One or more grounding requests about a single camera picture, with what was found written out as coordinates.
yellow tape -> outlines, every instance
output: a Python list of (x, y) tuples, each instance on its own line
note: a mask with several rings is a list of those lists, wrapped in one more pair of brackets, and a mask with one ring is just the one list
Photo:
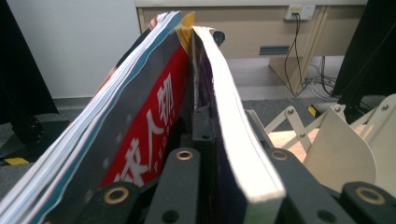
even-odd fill
[(10, 165), (20, 165), (20, 164), (27, 164), (29, 161), (25, 160), (24, 158), (11, 158), (11, 159), (4, 159)]
[(317, 114), (317, 110), (316, 110), (313, 106), (309, 106), (309, 107), (308, 107), (308, 111), (309, 111), (309, 113), (311, 113), (311, 115), (314, 116), (314, 118), (315, 118), (315, 115)]

electrical cable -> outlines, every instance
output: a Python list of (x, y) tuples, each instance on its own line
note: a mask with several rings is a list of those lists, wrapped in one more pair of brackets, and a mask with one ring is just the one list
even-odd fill
[(287, 81), (288, 81), (288, 83), (289, 83), (289, 87), (290, 87), (291, 94), (293, 94), (293, 96), (298, 96), (298, 94), (297, 94), (297, 93), (294, 93), (293, 90), (292, 90), (292, 87), (291, 87), (291, 84), (290, 84), (290, 80), (289, 80), (289, 76), (288, 76), (288, 72), (287, 72), (287, 69), (286, 69), (286, 64), (287, 64), (289, 55), (290, 55), (290, 53), (291, 53), (291, 50), (292, 50), (293, 47), (294, 47), (295, 53), (296, 53), (296, 57), (297, 57), (297, 64), (298, 64), (298, 67), (299, 67), (300, 83), (301, 83), (301, 87), (304, 89), (303, 77), (302, 77), (302, 74), (301, 74), (300, 60), (299, 60), (299, 58), (298, 58), (298, 52), (297, 52), (297, 36), (298, 36), (298, 34), (299, 34), (299, 32), (300, 32), (301, 18), (300, 18), (300, 14), (299, 14), (299, 13), (293, 13), (292, 15), (296, 17), (296, 33), (295, 33), (294, 41), (293, 41), (293, 43), (291, 44), (291, 47), (289, 48), (288, 54), (286, 55), (285, 62), (284, 62), (284, 69), (285, 69), (285, 76), (286, 76), (286, 79), (287, 79)]
[(326, 85), (324, 83), (324, 67), (325, 67), (325, 63), (326, 63), (326, 58), (324, 56), (322, 56), (321, 58), (321, 72), (320, 72), (320, 78), (321, 78), (321, 85), (323, 87), (323, 90), (326, 91), (327, 94), (329, 94), (329, 96), (332, 96), (331, 93), (329, 93), (326, 89)]

open book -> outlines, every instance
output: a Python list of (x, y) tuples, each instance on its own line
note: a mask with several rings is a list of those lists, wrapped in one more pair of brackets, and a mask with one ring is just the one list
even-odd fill
[[(187, 122), (194, 105), (215, 111), (217, 218), (227, 221), (241, 207), (234, 221), (275, 220), (283, 186), (213, 37), (192, 23), (193, 14), (182, 20), (181, 12), (151, 21), (84, 111), (0, 203), (0, 223), (73, 223), (107, 184), (145, 186), (161, 175), (169, 130), (180, 118)], [(187, 94), (194, 87), (195, 99)], [(242, 202), (228, 200), (235, 191)]]

power outlet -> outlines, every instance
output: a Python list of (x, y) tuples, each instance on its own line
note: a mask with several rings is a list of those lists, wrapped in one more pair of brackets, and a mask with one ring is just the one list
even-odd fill
[(300, 20), (308, 21), (312, 19), (314, 11), (315, 5), (290, 5), (284, 19), (286, 21), (295, 21), (296, 16), (294, 16), (293, 13), (298, 13), (300, 15)]

desk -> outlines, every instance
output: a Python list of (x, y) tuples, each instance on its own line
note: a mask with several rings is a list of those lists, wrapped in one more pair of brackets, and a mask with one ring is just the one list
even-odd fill
[[(141, 30), (151, 18), (169, 10), (195, 11), (195, 24), (214, 27), (226, 34), (220, 49), (226, 59), (270, 57), (270, 66), (288, 83), (284, 72), (286, 55), (259, 55), (261, 46), (291, 46), (295, 21), (283, 17), (292, 4), (316, 4), (310, 21), (302, 21), (297, 50), (304, 79), (313, 56), (344, 55), (359, 23), (366, 0), (135, 0)], [(293, 92), (302, 90), (297, 58), (288, 58), (287, 73)]]

